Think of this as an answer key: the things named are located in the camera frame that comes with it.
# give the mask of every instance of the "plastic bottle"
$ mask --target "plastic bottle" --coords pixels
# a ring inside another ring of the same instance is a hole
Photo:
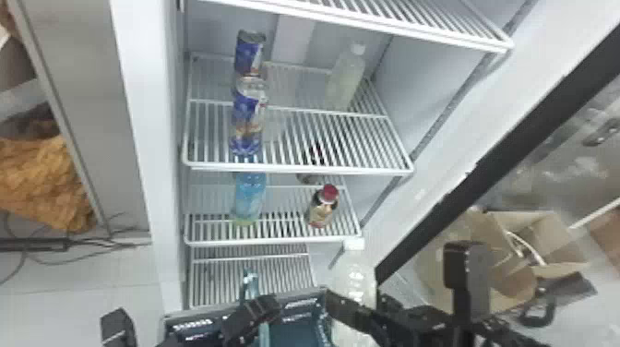
[[[362,80],[366,62],[362,58],[366,46],[353,42],[351,49],[343,52],[331,70],[326,90],[326,106],[329,110],[346,111]]]
[[[369,308],[376,308],[375,269],[364,258],[364,239],[344,241],[344,253],[331,270],[329,289]],[[336,319],[332,320],[331,340],[339,347],[374,347],[370,335],[349,328]]]
[[[250,225],[260,216],[265,199],[264,173],[237,173],[234,190],[234,223]]]
[[[328,226],[338,208],[338,193],[338,189],[330,184],[317,190],[304,214],[305,222],[319,229]]]

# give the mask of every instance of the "wire shelf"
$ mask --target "wire shelf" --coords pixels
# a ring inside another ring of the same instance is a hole
[[[185,243],[192,247],[222,245],[278,245],[341,242],[362,232],[345,186],[340,186],[338,208],[332,222],[317,229],[305,222],[304,213],[316,186],[266,188],[263,212],[249,226],[233,221],[234,186],[191,185],[185,211]]]
[[[326,110],[325,90],[330,70],[265,62],[269,107],[274,109]],[[233,58],[192,54],[189,99],[193,102],[232,102]],[[383,114],[385,109],[366,78],[353,96],[347,112]]]
[[[234,172],[407,175],[413,164],[384,115],[268,109],[263,146],[253,158],[229,150],[229,102],[190,102],[183,163]],[[321,165],[308,158],[321,153]]]
[[[241,254],[237,259],[206,260],[201,252],[205,250],[193,249],[190,258],[187,287],[190,308],[238,301],[245,269],[259,275],[258,287],[261,293],[286,293],[316,286],[307,254],[291,255],[286,253],[286,249],[272,247],[262,253],[279,257]]]
[[[235,173],[232,172],[217,172],[217,171],[203,171],[203,170],[190,170],[187,178],[187,183],[190,189],[200,189],[204,185],[227,185],[234,186]],[[325,184],[335,185],[338,189],[342,189],[345,186],[344,178],[340,175],[328,174],[318,175],[316,182],[311,185],[305,185],[299,181],[297,176],[292,173],[278,173],[267,174],[267,186],[281,186],[281,187],[322,187]]]
[[[203,0],[504,53],[512,40],[461,0]]]

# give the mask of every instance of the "transparent bottle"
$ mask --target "transparent bottle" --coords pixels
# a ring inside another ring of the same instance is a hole
[[[265,200],[266,182],[264,173],[237,173],[232,211],[236,225],[250,225],[258,219]]]
[[[376,308],[375,269],[364,258],[364,239],[344,241],[344,253],[331,270],[329,289],[348,297],[360,305]],[[375,347],[375,340],[367,334],[332,320],[331,341],[339,347]]]
[[[357,86],[364,76],[366,62],[363,59],[366,46],[353,42],[351,48],[343,52],[331,70],[325,103],[329,110],[346,111],[355,95]]]

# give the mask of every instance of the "blue can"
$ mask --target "blue can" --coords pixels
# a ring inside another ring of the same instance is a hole
[[[232,95],[231,152],[239,156],[255,155],[262,147],[267,83],[262,78],[238,78]]]
[[[234,50],[235,78],[260,76],[266,40],[267,36],[262,32],[239,30]]]

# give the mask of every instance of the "refrigerator bottom compartment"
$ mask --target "refrigerator bottom compartment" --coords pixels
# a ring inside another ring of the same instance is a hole
[[[191,249],[190,308],[239,300],[244,270],[258,274],[261,294],[287,293],[316,286],[305,245],[253,245],[229,250]]]

